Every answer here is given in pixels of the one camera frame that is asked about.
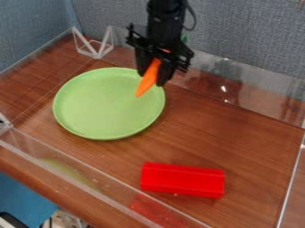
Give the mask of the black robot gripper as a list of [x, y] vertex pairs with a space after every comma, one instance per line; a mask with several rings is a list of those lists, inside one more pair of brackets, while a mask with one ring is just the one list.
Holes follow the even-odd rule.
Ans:
[[147, 27], [130, 24], [126, 43], [135, 48], [139, 76], [143, 76], [147, 72], [152, 59], [160, 59], [156, 86], [163, 86], [171, 80], [175, 70], [182, 72], [188, 70], [194, 51], [186, 46], [179, 37], [164, 45], [155, 43], [148, 38]]

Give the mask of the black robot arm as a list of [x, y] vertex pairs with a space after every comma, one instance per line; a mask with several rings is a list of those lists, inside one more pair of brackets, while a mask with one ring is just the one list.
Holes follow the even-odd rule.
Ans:
[[126, 43], [135, 48], [136, 72], [144, 76], [154, 59], [160, 60], [156, 85], [163, 86], [176, 70], [186, 72], [191, 65], [194, 51], [182, 41], [182, 30], [192, 31], [196, 22], [186, 28], [186, 11], [196, 20], [187, 0], [148, 0], [147, 25], [131, 23], [127, 27]]

